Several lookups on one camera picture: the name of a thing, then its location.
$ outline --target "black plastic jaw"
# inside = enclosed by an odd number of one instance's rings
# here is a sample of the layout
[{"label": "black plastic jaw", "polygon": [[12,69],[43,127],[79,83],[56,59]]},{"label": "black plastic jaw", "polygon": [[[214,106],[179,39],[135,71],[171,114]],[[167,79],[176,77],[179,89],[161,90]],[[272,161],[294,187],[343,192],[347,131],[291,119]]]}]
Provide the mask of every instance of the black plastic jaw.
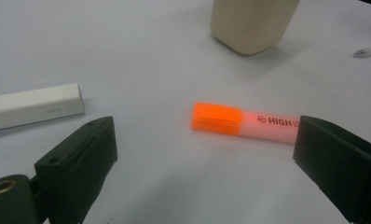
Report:
[{"label": "black plastic jaw", "polygon": [[117,161],[112,117],[72,133],[35,165],[37,175],[0,178],[0,224],[76,224],[84,221]]},{"label": "black plastic jaw", "polygon": [[371,224],[371,144],[322,119],[301,117],[294,159],[352,223]]}]

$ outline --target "orange highlighter cap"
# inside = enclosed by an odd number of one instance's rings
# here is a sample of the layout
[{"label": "orange highlighter cap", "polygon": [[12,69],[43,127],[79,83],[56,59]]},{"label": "orange highlighter cap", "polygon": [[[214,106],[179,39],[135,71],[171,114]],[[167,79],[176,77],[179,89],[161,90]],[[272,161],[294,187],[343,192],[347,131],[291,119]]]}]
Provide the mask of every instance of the orange highlighter cap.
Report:
[{"label": "orange highlighter cap", "polygon": [[196,130],[237,135],[243,122],[241,109],[206,103],[195,103],[192,128]]}]

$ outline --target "beige container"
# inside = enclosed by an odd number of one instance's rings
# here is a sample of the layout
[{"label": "beige container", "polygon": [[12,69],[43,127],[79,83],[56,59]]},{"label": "beige container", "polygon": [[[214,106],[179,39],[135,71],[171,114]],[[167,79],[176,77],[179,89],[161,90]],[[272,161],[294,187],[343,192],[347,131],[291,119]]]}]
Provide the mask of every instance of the beige container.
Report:
[{"label": "beige container", "polygon": [[214,0],[212,34],[241,54],[279,43],[299,0]]}]

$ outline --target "white rectangular object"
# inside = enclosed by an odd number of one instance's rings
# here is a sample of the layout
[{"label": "white rectangular object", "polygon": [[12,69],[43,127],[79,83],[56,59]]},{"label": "white rectangular object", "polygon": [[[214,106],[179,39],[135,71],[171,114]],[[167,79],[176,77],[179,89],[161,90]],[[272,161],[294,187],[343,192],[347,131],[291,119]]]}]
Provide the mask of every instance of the white rectangular object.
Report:
[{"label": "white rectangular object", "polygon": [[85,113],[78,84],[0,95],[0,129]]}]

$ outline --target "pen tip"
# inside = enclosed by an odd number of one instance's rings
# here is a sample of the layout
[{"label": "pen tip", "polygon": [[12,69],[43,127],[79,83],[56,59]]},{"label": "pen tip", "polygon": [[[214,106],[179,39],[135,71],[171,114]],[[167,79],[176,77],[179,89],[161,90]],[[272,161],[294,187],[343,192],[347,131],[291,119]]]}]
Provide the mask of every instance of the pen tip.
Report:
[{"label": "pen tip", "polygon": [[366,51],[364,49],[360,49],[360,50],[357,50],[355,51],[352,56],[354,58],[358,58],[358,57],[364,57],[366,55]]}]

